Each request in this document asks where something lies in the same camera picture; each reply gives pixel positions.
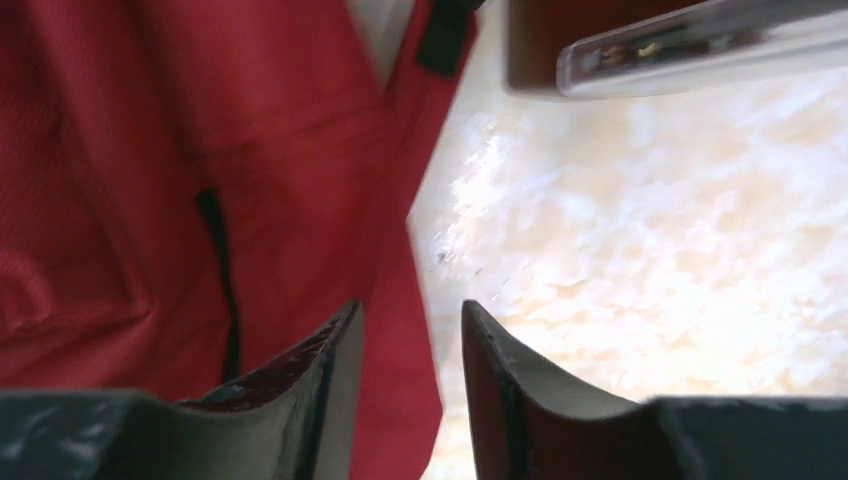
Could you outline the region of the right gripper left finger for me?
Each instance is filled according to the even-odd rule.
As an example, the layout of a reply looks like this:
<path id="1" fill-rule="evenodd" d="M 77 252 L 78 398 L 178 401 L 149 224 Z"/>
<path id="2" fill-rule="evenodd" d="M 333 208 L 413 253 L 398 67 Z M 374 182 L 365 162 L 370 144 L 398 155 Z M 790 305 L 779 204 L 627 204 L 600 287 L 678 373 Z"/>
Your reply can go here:
<path id="1" fill-rule="evenodd" d="M 347 479 L 364 344 L 360 302 L 202 400 L 181 479 Z"/>

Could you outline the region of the red backpack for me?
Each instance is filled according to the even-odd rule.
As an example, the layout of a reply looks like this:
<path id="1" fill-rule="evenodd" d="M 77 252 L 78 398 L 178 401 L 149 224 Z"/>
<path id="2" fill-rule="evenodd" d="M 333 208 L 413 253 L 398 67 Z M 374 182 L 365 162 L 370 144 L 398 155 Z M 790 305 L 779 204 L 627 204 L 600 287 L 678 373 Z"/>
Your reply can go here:
<path id="1" fill-rule="evenodd" d="M 343 1 L 1 5 L 1 475 L 181 479 L 192 403 L 364 311 L 347 479 L 442 418 L 407 217 L 476 34 Z"/>

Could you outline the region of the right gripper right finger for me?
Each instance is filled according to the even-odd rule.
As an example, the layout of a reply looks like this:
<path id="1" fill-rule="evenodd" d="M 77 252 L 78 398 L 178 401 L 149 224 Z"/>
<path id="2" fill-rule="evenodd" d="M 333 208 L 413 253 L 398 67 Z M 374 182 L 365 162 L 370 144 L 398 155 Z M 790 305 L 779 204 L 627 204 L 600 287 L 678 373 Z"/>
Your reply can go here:
<path id="1" fill-rule="evenodd" d="M 479 479 L 660 479 L 656 413 L 568 373 L 462 305 L 462 356 Z"/>

